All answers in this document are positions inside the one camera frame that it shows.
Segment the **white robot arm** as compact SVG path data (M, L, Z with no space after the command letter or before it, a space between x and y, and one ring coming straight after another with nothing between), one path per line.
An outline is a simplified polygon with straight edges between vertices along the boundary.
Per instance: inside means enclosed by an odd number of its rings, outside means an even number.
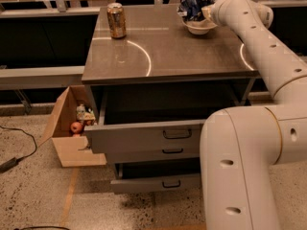
M207 230L281 230L269 167L305 159L307 64L272 34L272 10L218 0L203 15L239 36L270 92L269 105L219 110L201 131Z

